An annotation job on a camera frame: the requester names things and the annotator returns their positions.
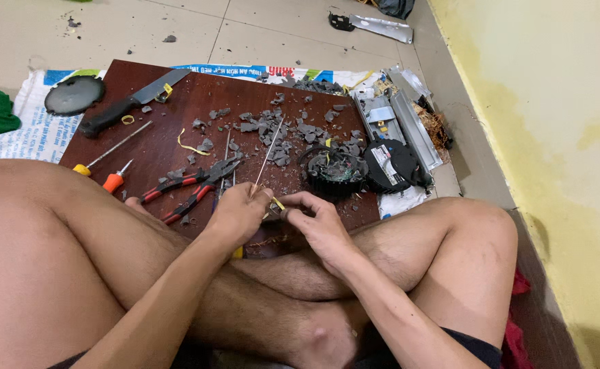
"screwdriver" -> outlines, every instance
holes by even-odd
[[[83,164],[77,164],[77,166],[74,167],[74,171],[75,172],[79,172],[81,174],[83,174],[86,177],[90,177],[91,175],[91,170],[88,169],[91,166],[97,164],[98,161],[100,161],[101,159],[104,159],[105,156],[107,156],[108,154],[112,153],[116,148],[120,147],[120,145],[122,145],[123,143],[125,143],[126,141],[128,141],[130,138],[132,138],[133,136],[135,136],[138,132],[142,131],[143,129],[145,129],[145,127],[147,127],[148,125],[151,124],[151,122],[153,122],[152,120],[150,120],[149,122],[143,124],[142,127],[138,128],[137,130],[135,130],[132,134],[130,134],[129,136],[127,136],[124,140],[118,142],[117,145],[115,145],[114,147],[112,147],[110,150],[108,150],[107,152],[103,153],[101,156],[99,156],[98,158],[96,158],[95,160],[92,161],[92,163],[88,164],[88,165],[83,165]]]
[[[124,166],[124,168],[122,168],[121,171],[117,171],[115,172],[115,174],[111,173],[108,175],[106,182],[104,182],[104,186],[102,186],[108,191],[108,193],[112,194],[113,192],[115,192],[115,189],[117,189],[124,183],[124,171],[126,171],[126,168],[133,161],[133,159],[129,160],[129,163],[126,163],[126,165]]]

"man's hand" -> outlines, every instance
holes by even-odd
[[[363,254],[354,246],[337,214],[336,207],[306,191],[284,196],[279,201],[284,205],[304,205],[311,209],[315,214],[314,217],[292,208],[283,210],[281,217],[304,234],[311,248],[322,260],[325,269],[337,278],[343,279],[339,271],[341,261],[353,255]]]
[[[202,232],[230,253],[254,236],[274,195],[271,189],[259,189],[250,199],[252,186],[252,182],[245,182],[225,191]]]

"wall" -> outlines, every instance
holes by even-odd
[[[600,368],[600,2],[429,3],[580,359]]]

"man's right hand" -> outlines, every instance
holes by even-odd
[[[304,234],[325,269],[343,279],[340,272],[343,261],[349,260],[353,255],[363,254],[354,246],[336,207],[307,191],[281,197],[279,201],[288,206],[303,205],[315,214],[314,217],[309,217],[299,209],[288,207],[281,212],[281,217]]]

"brown wooden board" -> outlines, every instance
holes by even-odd
[[[104,78],[106,95],[101,102],[86,111],[84,120],[99,113],[111,103],[137,92],[170,70],[161,66],[114,60]],[[224,126],[229,124],[231,127],[232,123],[240,125],[241,120],[238,115],[241,113],[250,112],[257,115],[263,110],[272,110],[275,106],[270,102],[276,97],[275,93],[286,95],[286,102],[279,106],[286,114],[286,119],[293,121],[291,127],[296,126],[295,118],[301,116],[300,111],[306,109],[309,117],[304,122],[327,130],[333,137],[340,135],[349,139],[351,130],[358,129],[364,132],[361,118],[348,97],[310,93],[294,88],[191,72],[173,86],[173,94],[167,103],[150,102],[148,105],[153,110],[148,113],[143,113],[140,109],[131,111],[130,114],[135,117],[133,124],[125,125],[118,122],[115,126],[101,132],[97,139],[89,139],[76,132],[70,140],[60,165],[70,169],[76,164],[87,165],[131,132],[153,120],[149,127],[91,167],[91,179],[102,185],[108,174],[120,170],[129,160],[134,159],[126,171],[125,184],[115,191],[115,197],[121,200],[123,190],[126,190],[127,197],[140,196],[145,191],[156,187],[159,183],[158,178],[165,177],[169,171],[186,167],[188,174],[194,172],[194,168],[197,167],[208,169],[215,161],[223,159],[228,133]],[[304,97],[308,95],[313,95],[313,100],[305,103]],[[332,124],[328,124],[324,115],[332,105],[348,106]],[[231,108],[231,113],[222,119],[213,120],[213,125],[206,129],[206,135],[201,135],[199,129],[192,127],[192,122],[196,118],[208,122],[210,111],[223,108]],[[342,129],[333,128],[334,124]],[[220,132],[218,127],[223,127],[223,131]],[[186,157],[194,152],[180,147],[177,143],[177,136],[182,128],[186,129],[181,136],[184,145],[197,147],[204,138],[210,138],[214,143],[214,148],[209,150],[211,155],[196,154],[197,163],[189,165]],[[236,170],[236,182],[248,180],[254,182],[264,161],[266,147],[259,141],[256,131],[241,133],[232,129],[231,138],[235,138],[235,143],[240,145],[242,152],[250,155],[247,159],[243,158],[243,164]],[[292,138],[291,134],[287,140],[297,146],[299,152],[304,152],[307,146],[306,142],[299,138]],[[259,151],[255,151],[255,145],[259,147]],[[301,175],[302,169],[296,163],[298,156],[295,154],[295,149],[291,149],[291,163],[284,171],[275,164],[267,164],[260,183],[273,189],[277,196],[282,195],[283,189],[286,189],[289,194],[307,190],[308,185]],[[145,204],[145,208],[160,218],[184,202],[193,188],[188,186],[173,190],[170,193],[174,198],[164,194],[151,203]],[[348,198],[335,204],[348,231],[379,220],[376,196],[371,192],[361,193],[360,196],[361,199]],[[211,216],[213,199],[213,192],[210,192],[189,213],[189,217],[197,220],[194,221],[195,224],[182,226],[177,221],[170,227],[189,238],[197,237]],[[358,207],[358,211],[353,210],[353,205]],[[261,242],[262,237],[265,239],[267,236],[259,234],[258,237],[256,241]],[[264,244],[265,247],[246,247],[245,253],[249,257],[269,257],[285,254],[288,251],[276,245],[277,240],[273,241],[273,245]]]

